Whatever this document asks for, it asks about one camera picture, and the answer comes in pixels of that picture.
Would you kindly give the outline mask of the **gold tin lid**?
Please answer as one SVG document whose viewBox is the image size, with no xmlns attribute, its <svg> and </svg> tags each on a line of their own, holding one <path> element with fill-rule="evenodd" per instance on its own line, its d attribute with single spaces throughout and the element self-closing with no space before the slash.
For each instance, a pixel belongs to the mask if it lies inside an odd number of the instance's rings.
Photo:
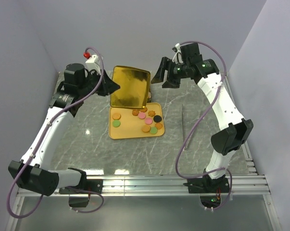
<svg viewBox="0 0 290 231">
<path fill-rule="evenodd" d="M 141 109 L 147 104 L 151 73 L 130 66 L 115 66 L 112 80 L 120 86 L 110 96 L 113 108 Z"/>
</svg>

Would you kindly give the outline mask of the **metal serving tongs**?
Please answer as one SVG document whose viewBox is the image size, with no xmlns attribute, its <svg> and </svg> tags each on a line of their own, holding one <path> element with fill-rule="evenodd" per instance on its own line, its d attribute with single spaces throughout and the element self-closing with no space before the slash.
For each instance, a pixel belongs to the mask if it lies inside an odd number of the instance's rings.
<svg viewBox="0 0 290 231">
<path fill-rule="evenodd" d="M 185 143 L 186 131 L 185 131 L 185 119 L 184 119 L 184 105 L 181 105 L 181 124 L 182 124 L 182 139 L 183 139 L 183 151 L 188 149 L 188 145 Z"/>
</svg>

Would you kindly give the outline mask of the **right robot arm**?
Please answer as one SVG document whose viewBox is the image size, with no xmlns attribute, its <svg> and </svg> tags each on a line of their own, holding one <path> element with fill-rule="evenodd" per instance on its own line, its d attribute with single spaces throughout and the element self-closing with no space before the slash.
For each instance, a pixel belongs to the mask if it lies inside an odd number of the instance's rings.
<svg viewBox="0 0 290 231">
<path fill-rule="evenodd" d="M 219 131 L 211 137 L 211 160 L 198 176 L 186 176 L 186 185 L 192 193 L 230 193 L 231 180 L 226 178 L 227 166 L 234 153 L 246 142 L 253 122 L 245 119 L 227 92 L 224 79 L 226 70 L 220 71 L 212 59 L 203 59 L 199 41 L 186 41 L 174 46 L 172 59 L 163 57 L 151 80 L 163 88 L 178 89 L 181 80 L 192 79 L 206 96 L 209 107 L 195 123 L 199 125 L 210 110 L 217 118 Z"/>
</svg>

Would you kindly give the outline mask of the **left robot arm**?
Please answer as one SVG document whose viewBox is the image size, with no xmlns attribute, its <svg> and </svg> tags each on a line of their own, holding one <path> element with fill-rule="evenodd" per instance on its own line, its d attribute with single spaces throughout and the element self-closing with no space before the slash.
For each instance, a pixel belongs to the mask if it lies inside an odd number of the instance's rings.
<svg viewBox="0 0 290 231">
<path fill-rule="evenodd" d="M 108 96 L 120 89 L 101 64 L 69 64 L 63 74 L 64 80 L 51 98 L 46 119 L 34 142 L 20 161 L 11 161 L 8 166 L 19 188 L 44 196 L 66 187 L 71 187 L 76 193 L 87 189 L 85 171 L 77 168 L 52 171 L 50 164 L 60 140 L 84 100 L 95 93 Z"/>
</svg>

